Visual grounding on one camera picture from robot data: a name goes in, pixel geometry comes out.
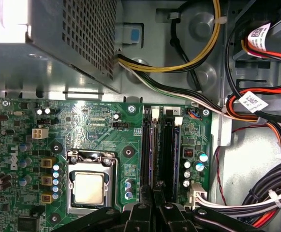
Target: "motherboard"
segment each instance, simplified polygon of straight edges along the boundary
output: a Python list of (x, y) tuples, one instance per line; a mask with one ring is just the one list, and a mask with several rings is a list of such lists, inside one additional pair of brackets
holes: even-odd
[(0, 99), (0, 232), (49, 232), (139, 201), (207, 191), (211, 114), (185, 105)]

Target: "screw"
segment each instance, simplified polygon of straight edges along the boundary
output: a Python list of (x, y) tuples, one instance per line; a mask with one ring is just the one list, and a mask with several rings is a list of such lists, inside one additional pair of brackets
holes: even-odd
[(110, 165), (111, 164), (111, 160), (110, 159), (104, 159), (103, 161), (104, 161), (104, 163), (106, 165)]
[(114, 213), (115, 213), (115, 211), (113, 209), (110, 209), (106, 212), (106, 214), (108, 214), (108, 215), (111, 215), (111, 214), (114, 214)]
[(3, 106), (8, 106), (8, 105), (9, 105), (9, 101), (3, 101), (1, 104), (2, 104)]
[(207, 214), (207, 211), (204, 210), (204, 209), (200, 209), (200, 210), (198, 210), (198, 213), (199, 213), (200, 215), (206, 215), (206, 214)]
[(71, 163), (77, 163), (77, 158), (76, 157), (71, 157)]
[(174, 207), (173, 207), (172, 204), (166, 204), (166, 205), (165, 205), (165, 208), (166, 208), (166, 209), (172, 209), (172, 208), (174, 208)]
[(129, 105), (129, 106), (127, 107), (127, 111), (128, 111), (129, 113), (133, 114), (133, 113), (135, 113), (135, 111), (136, 111), (136, 107), (135, 107), (134, 105)]
[(141, 204), (138, 208), (145, 209), (147, 206), (145, 204)]
[(208, 116), (210, 114), (210, 111), (205, 109), (203, 110), (203, 116)]

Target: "yellow wire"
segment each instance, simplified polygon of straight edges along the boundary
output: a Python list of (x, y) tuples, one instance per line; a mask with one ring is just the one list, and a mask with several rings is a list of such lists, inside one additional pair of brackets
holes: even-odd
[[(218, 19), (221, 17), (220, 2), (219, 2), (219, 0), (212, 0), (212, 1), (213, 1), (213, 5), (214, 5), (215, 19)], [(200, 54), (198, 54), (197, 57), (195, 57), (193, 60), (191, 60), (190, 62), (188, 62), (186, 64), (170, 66), (170, 67), (147, 67), (147, 66), (143, 66), (143, 65), (133, 64), (133, 63), (127, 62), (125, 60), (122, 60), (120, 58), (119, 58), (119, 61), (133, 70), (150, 72), (150, 73), (168, 72), (168, 71), (173, 71), (173, 70), (188, 67), (190, 65), (193, 65), (193, 64), (199, 62), (210, 52), (210, 50), (213, 48), (213, 46), (215, 45), (215, 43), (218, 39), (218, 36), (220, 33), (220, 27), (221, 26), (219, 23), (215, 23), (213, 33), (212, 33), (211, 38), (208, 41), (207, 45), (205, 46), (205, 48), (201, 51)]]

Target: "green circuit board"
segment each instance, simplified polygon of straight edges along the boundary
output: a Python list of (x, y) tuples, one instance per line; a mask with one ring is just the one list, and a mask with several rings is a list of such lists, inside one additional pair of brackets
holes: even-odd
[[(133, 106), (131, 113), (128, 107)], [(204, 170), (199, 172), (194, 163), (198, 161), (198, 153), (209, 154), (211, 115), (202, 118), (191, 118), (186, 114), (188, 106), (180, 108), (179, 116), (183, 117), (181, 126), (180, 175), (177, 202), (184, 204), (188, 189), (182, 185), (183, 163), (190, 161), (191, 181), (200, 182), (205, 190), (209, 185), (209, 162), (204, 162)], [(38, 115), (36, 109), (51, 108), (53, 115)], [(119, 121), (128, 123), (128, 128), (114, 128), (114, 114), (120, 116)], [(44, 204), (41, 195), (51, 191), (51, 186), (41, 185), (43, 176), (51, 175), (53, 170), (41, 167), (42, 159), (55, 158), (63, 164), (66, 173), (65, 152), (70, 148), (111, 151), (116, 153), (119, 160), (119, 171), (116, 176), (118, 194), (114, 205), (119, 210), (128, 203), (136, 203), (139, 198), (141, 149), (142, 149), (142, 103), (106, 103), (89, 101), (55, 101), (55, 100), (25, 100), (0, 99), (0, 115), (8, 115), (8, 120), (0, 121), (0, 173), (12, 176), (12, 186), (0, 191), (0, 232), (18, 231), (19, 217), (28, 217), (32, 207), (43, 205), (45, 212), (38, 220), (38, 231), (48, 232), (69, 223), (78, 217), (66, 211), (66, 183), (62, 181), (61, 196), (51, 204)], [(56, 120), (54, 125), (44, 125), (49, 129), (45, 139), (33, 139), (32, 130), (38, 128), (39, 120)], [(12, 135), (1, 135), (2, 130), (14, 130)], [(11, 169), (11, 153), (22, 143), (32, 144), (25, 152), (18, 150), (17, 170)], [(63, 149), (53, 152), (54, 144), (61, 144)], [(133, 155), (126, 157), (124, 148), (132, 147)], [(184, 156), (184, 148), (191, 149), (191, 157)], [(29, 167), (21, 168), (19, 163), (30, 158)], [(30, 176), (31, 182), (22, 187), (19, 181)], [(125, 198), (125, 181), (132, 179), (133, 196)], [(59, 215), (60, 220), (53, 222), (53, 213)]]

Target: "white wire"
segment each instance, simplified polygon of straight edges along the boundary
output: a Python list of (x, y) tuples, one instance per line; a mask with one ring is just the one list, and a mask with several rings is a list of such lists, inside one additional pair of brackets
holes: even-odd
[[(256, 203), (256, 204), (248, 204), (248, 205), (239, 205), (239, 206), (226, 206), (226, 205), (221, 205), (221, 204), (215, 204), (212, 202), (206, 201), (200, 194), (197, 194), (197, 199), (199, 200), (199, 203), (201, 203), (204, 206), (207, 206), (208, 208), (215, 208), (215, 209), (228, 209), (228, 208), (246, 208), (246, 207), (253, 207), (253, 206), (261, 206), (261, 205), (266, 205), (272, 202), (275, 202), (276, 199), (268, 199), (267, 201)], [(278, 200), (281, 200), (281, 194), (278, 195)]]
[[(156, 91), (154, 88), (152, 88), (145, 80), (143, 80), (134, 70), (130, 69), (129, 67), (126, 67), (124, 64), (122, 64), (121, 62), (119, 62), (119, 65), (122, 66), (125, 70), (129, 71), (131, 74), (133, 74), (134, 76), (136, 76), (142, 83), (144, 83), (147, 87), (149, 87), (150, 89)], [(227, 117), (227, 118), (230, 118), (230, 119), (236, 119), (234, 117), (231, 117), (229, 115), (226, 115), (224, 114), (223, 112), (221, 111), (218, 111), (214, 108), (212, 108), (211, 106), (209, 106), (208, 104), (206, 104), (205, 102), (203, 102), (202, 100), (199, 100), (198, 98), (195, 98), (195, 97), (191, 97), (191, 96), (187, 96), (187, 95), (184, 95), (184, 94), (179, 94), (179, 93), (173, 93), (173, 92), (169, 92), (169, 91), (166, 91), (166, 90), (162, 90), (162, 89), (159, 89), (157, 88), (159, 91), (161, 92), (165, 92), (165, 93), (168, 93), (168, 94), (171, 94), (171, 95), (175, 95), (175, 96), (178, 96), (178, 97), (182, 97), (182, 98), (186, 98), (186, 99), (189, 99), (193, 102), (196, 102), (204, 107), (206, 107), (207, 109), (219, 114), (219, 115), (222, 115), (224, 117)]]

